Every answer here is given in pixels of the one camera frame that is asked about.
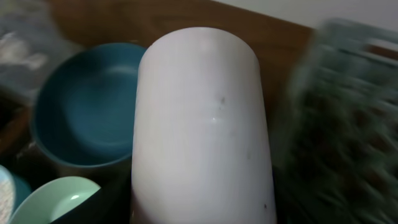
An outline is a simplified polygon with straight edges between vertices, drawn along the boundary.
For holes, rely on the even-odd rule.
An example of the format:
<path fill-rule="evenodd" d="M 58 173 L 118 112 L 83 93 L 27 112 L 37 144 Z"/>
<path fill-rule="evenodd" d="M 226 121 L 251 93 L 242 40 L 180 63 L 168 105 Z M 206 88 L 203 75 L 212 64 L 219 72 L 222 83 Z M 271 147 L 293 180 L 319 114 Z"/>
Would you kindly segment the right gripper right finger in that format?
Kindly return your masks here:
<path fill-rule="evenodd" d="M 297 211 L 294 198 L 289 192 L 288 182 L 281 171 L 275 166 L 272 166 L 272 176 L 274 181 L 277 224 L 297 224 Z"/>

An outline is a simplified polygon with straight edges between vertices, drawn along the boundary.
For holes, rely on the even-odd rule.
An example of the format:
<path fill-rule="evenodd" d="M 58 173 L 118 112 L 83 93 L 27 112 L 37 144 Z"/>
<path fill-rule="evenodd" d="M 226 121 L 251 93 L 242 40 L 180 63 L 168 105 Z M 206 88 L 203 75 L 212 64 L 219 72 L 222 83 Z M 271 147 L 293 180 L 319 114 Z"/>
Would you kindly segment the dark blue plate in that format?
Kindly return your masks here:
<path fill-rule="evenodd" d="M 45 81 L 31 133 L 51 160 L 103 167 L 132 155 L 138 68 L 145 48 L 98 45 L 63 62 Z"/>

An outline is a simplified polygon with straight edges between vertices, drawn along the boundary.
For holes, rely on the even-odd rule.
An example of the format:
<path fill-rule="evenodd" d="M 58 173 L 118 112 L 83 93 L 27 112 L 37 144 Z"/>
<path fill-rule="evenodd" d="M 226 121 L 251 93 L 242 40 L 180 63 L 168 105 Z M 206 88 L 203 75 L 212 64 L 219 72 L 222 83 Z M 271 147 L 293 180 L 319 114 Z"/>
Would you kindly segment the brown serving tray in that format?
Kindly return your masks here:
<path fill-rule="evenodd" d="M 96 106 L 107 97 L 41 92 L 32 112 L 33 152 L 11 167 L 34 186 L 61 175 L 84 175 L 101 186 L 131 175 L 133 119 L 106 115 Z"/>

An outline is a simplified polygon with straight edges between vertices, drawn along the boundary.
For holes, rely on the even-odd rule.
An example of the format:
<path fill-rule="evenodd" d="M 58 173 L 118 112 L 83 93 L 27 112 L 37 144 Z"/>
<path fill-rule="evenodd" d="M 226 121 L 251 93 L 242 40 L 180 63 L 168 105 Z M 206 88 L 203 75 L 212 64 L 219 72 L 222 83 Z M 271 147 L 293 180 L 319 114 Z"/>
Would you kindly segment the mint green bowl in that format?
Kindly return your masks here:
<path fill-rule="evenodd" d="M 101 187 L 79 176 L 52 180 L 32 192 L 16 209 L 10 224 L 48 224 L 73 210 Z"/>

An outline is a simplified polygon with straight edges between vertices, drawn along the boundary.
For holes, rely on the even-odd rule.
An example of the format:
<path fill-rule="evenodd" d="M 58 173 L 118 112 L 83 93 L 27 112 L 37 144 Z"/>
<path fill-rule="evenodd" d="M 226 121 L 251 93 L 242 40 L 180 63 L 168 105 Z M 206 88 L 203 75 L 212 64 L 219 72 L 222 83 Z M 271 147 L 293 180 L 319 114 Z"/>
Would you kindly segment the white tissue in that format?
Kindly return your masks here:
<path fill-rule="evenodd" d="M 36 70 L 45 65 L 48 57 L 42 53 L 32 53 L 29 44 L 15 32 L 1 37 L 1 65 L 21 65 Z"/>

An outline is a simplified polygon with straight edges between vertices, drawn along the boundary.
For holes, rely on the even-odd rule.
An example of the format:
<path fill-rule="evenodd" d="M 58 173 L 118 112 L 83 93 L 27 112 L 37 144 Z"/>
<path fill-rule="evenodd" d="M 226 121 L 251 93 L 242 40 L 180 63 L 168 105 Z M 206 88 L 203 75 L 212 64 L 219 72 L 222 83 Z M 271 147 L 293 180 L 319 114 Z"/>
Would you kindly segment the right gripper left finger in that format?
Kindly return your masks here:
<path fill-rule="evenodd" d="M 131 176 L 107 183 L 82 204 L 50 224 L 129 224 Z"/>

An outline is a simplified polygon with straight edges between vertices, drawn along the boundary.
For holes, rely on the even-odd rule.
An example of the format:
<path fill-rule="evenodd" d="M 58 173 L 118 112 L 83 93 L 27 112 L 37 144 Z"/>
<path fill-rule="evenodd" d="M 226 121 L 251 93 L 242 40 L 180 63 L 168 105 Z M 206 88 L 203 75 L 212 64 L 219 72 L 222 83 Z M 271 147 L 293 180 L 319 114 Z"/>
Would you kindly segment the pink cup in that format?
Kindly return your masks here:
<path fill-rule="evenodd" d="M 139 65 L 134 223 L 277 221 L 260 68 L 220 29 L 156 40 Z"/>

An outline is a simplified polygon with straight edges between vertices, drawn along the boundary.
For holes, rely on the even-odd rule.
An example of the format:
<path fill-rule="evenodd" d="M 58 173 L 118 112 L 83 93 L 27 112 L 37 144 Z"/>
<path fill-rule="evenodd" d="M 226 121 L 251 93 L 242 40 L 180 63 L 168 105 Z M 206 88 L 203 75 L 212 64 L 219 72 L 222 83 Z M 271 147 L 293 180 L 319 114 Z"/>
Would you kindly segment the grey dishwasher rack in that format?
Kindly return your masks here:
<path fill-rule="evenodd" d="M 298 223 L 397 224 L 397 32 L 315 30 L 270 133 Z"/>

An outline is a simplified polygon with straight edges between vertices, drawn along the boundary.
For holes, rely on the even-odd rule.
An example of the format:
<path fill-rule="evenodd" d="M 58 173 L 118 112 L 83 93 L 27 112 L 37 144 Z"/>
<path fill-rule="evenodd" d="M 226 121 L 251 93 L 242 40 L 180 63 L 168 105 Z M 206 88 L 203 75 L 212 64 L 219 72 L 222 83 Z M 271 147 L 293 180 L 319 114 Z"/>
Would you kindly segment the clear plastic bin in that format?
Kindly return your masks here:
<path fill-rule="evenodd" d="M 1 91 L 24 105 L 83 47 L 64 38 L 45 1 L 1 0 Z"/>

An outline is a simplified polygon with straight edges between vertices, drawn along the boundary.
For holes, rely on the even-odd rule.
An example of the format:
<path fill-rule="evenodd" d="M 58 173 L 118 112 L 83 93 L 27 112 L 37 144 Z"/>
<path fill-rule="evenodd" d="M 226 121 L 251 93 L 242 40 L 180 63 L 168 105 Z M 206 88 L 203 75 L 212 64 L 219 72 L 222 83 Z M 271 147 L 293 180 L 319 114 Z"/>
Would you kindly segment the light blue bowl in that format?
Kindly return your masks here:
<path fill-rule="evenodd" d="M 1 166 L 1 224 L 8 224 L 19 205 L 31 194 L 22 177 Z"/>

